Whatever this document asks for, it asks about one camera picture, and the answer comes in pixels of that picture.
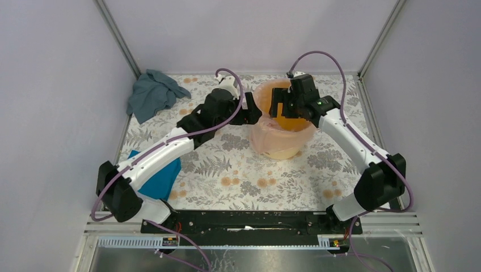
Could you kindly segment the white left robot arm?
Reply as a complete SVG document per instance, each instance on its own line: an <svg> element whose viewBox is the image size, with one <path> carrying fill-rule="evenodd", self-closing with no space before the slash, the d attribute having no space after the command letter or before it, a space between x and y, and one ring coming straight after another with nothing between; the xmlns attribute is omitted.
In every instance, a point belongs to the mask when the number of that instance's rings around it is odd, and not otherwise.
<svg viewBox="0 0 481 272"><path fill-rule="evenodd" d="M154 222L163 233L176 225L173 209L161 199L149 197L139 190L156 173L184 154L214 138L216 131L226 125L253 125L261 110L253 94L245 93L235 99L225 89L215 88L190 114L148 150L113 165L110 161L99 167L96 193L110 217L119 223L133 219Z"/></svg>

